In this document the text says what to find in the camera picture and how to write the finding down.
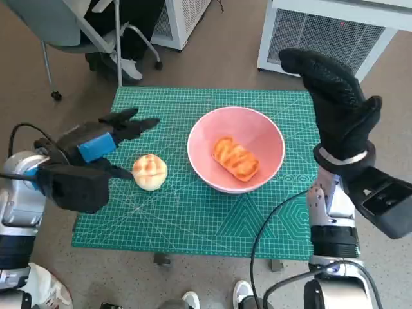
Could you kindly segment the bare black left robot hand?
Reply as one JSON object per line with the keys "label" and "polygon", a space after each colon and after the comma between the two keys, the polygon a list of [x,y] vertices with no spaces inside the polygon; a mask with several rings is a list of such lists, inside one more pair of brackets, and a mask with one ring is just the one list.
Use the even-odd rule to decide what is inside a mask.
{"label": "bare black left robot hand", "polygon": [[40,138],[34,142],[34,148],[59,163],[102,169],[114,178],[130,180],[133,176],[129,171],[112,165],[105,156],[124,140],[140,138],[160,123],[158,118],[134,119],[137,113],[138,108],[110,113],[75,126],[56,142]]}

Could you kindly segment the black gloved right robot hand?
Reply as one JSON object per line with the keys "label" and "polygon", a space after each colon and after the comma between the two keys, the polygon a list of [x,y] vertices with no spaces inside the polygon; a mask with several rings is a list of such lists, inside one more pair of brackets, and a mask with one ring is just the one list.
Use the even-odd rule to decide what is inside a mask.
{"label": "black gloved right robot hand", "polygon": [[365,98],[359,81],[346,64],[311,50],[279,52],[282,69],[298,74],[314,103],[321,145],[344,161],[366,150],[371,130],[380,120],[382,98]]}

